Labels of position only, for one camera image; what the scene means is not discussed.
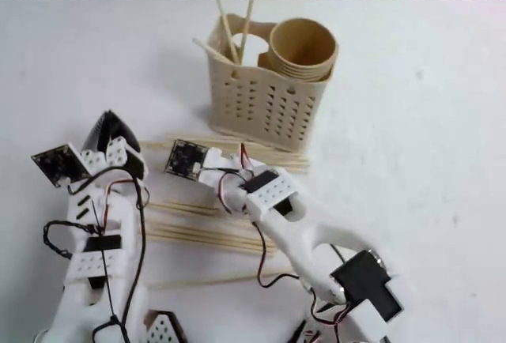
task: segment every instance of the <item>stacked cups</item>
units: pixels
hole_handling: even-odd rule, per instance
[[[300,81],[319,81],[329,75],[338,55],[330,31],[309,19],[289,19],[270,32],[268,58],[274,71]]]

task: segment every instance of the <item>red wire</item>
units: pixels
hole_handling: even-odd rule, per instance
[[[132,182],[133,181],[131,179],[117,179],[116,181],[109,183],[108,188],[106,189],[106,193],[105,193],[105,208],[104,208],[104,218],[103,218],[104,231],[108,225],[108,213],[109,213],[108,199],[109,199],[109,194],[111,193],[112,186],[115,185],[116,183],[132,183]]]

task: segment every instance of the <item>circuit board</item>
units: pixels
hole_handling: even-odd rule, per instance
[[[87,179],[90,174],[75,149],[65,144],[49,151],[32,156],[32,160],[55,187],[60,187],[63,179],[75,183]]]
[[[207,151],[209,148],[204,145],[177,139],[165,165],[165,172],[197,181]]]

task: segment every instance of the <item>utensil holder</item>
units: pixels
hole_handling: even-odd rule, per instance
[[[232,35],[243,31],[242,17],[228,14],[227,18]],[[269,43],[275,25],[251,21],[249,34]],[[207,43],[231,58],[220,18]],[[334,65],[321,81],[305,82],[274,72],[267,52],[259,56],[258,67],[240,66],[211,53],[207,58],[213,130],[291,152],[304,149]]]

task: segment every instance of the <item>white 3d-printed part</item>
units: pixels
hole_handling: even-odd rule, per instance
[[[95,175],[108,166],[105,162],[105,155],[103,152],[86,150],[81,152],[81,157],[85,162],[86,169],[88,169],[90,175]]]
[[[123,277],[128,265],[123,249],[104,251],[108,276]],[[104,262],[100,251],[81,252],[73,255],[66,273],[65,285],[88,277],[104,275]]]
[[[167,315],[160,314],[146,333],[145,343],[179,343]]]
[[[122,138],[111,140],[105,152],[105,158],[108,165],[122,167],[127,163],[127,141]]]
[[[262,219],[266,212],[295,193],[296,190],[296,184],[289,177],[280,175],[257,191],[249,194],[246,206],[251,211],[251,219],[256,217]]]

